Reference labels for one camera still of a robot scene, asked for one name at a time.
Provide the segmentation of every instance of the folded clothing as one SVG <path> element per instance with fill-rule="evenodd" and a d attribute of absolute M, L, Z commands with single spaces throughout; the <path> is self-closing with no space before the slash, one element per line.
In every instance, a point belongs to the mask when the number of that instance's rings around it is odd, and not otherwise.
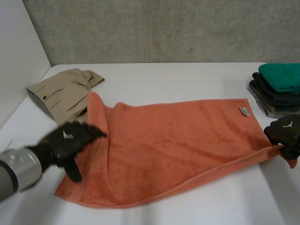
<path fill-rule="evenodd" d="M 55 192 L 88 207 L 151 203 L 277 156 L 282 148 L 271 146 L 246 99 L 110 108 L 91 92 L 88 120 L 108 138 L 76 159 L 82 182 L 66 176 Z M 296 161 L 287 162 L 294 167 Z"/>
<path fill-rule="evenodd" d="M 90 70 L 70 69 L 27 88 L 29 97 L 57 124 L 87 122 L 88 94 L 104 78 Z"/>
<path fill-rule="evenodd" d="M 258 71 L 274 90 L 300 93 L 300 63 L 267 63 Z"/>
<path fill-rule="evenodd" d="M 271 105 L 300 105 L 300 95 L 275 91 L 260 73 L 253 73 L 252 77 L 257 93 Z"/>
<path fill-rule="evenodd" d="M 266 114 L 267 117 L 279 119 L 288 115 L 294 115 L 294 114 L 300 115 L 300 112 L 273 112 L 271 111 L 271 109 L 268 108 L 270 106 L 264 105 L 264 101 L 259 97 L 259 95 L 254 93 L 253 97 L 257 101 L 258 105 L 260 105 L 260 107 L 262 108 L 263 112 Z"/>
<path fill-rule="evenodd" d="M 270 103 L 268 101 L 268 97 L 255 80 L 250 81 L 249 86 L 255 92 L 261 104 L 272 113 L 300 113 L 300 105 L 273 105 L 272 103 Z"/>

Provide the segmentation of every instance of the green towel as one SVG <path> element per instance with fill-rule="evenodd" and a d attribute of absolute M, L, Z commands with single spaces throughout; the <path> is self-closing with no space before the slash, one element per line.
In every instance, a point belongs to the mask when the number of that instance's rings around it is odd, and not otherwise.
<path fill-rule="evenodd" d="M 258 71 L 274 90 L 300 93 L 300 63 L 268 63 Z"/>

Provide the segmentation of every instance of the towel label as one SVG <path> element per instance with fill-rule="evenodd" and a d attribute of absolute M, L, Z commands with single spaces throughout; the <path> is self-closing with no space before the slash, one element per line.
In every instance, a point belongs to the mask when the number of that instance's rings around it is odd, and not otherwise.
<path fill-rule="evenodd" d="M 241 111 L 245 116 L 250 116 L 250 114 L 249 114 L 249 112 L 248 112 L 248 110 L 247 110 L 246 107 L 240 106 L 239 109 L 240 109 L 240 111 Z"/>

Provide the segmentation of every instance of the gray concrete wall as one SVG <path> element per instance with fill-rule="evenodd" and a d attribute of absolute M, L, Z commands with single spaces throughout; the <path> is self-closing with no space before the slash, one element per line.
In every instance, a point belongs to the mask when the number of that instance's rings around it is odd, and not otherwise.
<path fill-rule="evenodd" d="M 23 0 L 52 65 L 300 61 L 299 0 Z"/>

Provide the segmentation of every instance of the gloved robot hand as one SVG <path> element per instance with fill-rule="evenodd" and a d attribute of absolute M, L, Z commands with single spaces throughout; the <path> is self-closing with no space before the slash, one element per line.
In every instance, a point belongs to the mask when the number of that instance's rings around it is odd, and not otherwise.
<path fill-rule="evenodd" d="M 272 145 L 284 145 L 280 152 L 286 159 L 294 160 L 300 156 L 300 115 L 289 115 L 271 122 L 264 133 Z"/>
<path fill-rule="evenodd" d="M 83 148 L 98 137 L 107 137 L 95 126 L 78 122 L 66 123 L 44 137 L 37 146 L 27 147 L 38 157 L 42 171 L 50 165 L 64 167 L 69 178 L 74 182 L 82 177 L 76 165 L 75 157 Z"/>

